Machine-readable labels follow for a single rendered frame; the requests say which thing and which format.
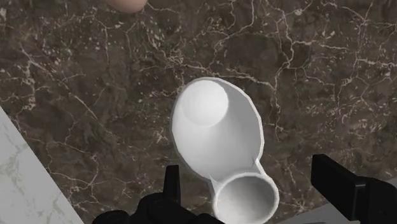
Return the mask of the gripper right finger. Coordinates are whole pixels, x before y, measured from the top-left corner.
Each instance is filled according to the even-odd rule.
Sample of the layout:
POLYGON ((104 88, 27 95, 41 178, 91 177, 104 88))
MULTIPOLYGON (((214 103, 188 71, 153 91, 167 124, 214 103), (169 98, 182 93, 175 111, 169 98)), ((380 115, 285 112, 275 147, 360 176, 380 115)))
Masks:
POLYGON ((397 224, 397 187, 357 176, 329 156, 312 156, 312 186, 349 221, 397 224))

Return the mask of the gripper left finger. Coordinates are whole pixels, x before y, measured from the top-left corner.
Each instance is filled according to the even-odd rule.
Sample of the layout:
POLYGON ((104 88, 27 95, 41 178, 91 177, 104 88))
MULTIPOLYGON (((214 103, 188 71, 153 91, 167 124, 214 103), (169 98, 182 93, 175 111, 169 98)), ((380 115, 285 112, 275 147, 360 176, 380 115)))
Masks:
POLYGON ((179 166, 168 165, 164 187, 159 193, 143 197, 134 214, 123 210, 98 215, 92 224, 224 224, 207 213, 199 215, 181 206, 179 166))

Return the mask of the beige rounded object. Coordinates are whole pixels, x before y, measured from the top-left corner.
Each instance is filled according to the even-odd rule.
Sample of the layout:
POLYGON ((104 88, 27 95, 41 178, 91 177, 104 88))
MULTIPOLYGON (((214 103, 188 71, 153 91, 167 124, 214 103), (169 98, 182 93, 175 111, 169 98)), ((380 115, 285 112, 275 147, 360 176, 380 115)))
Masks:
POLYGON ((142 10, 148 0, 105 0, 109 5, 125 13, 136 13, 142 10))

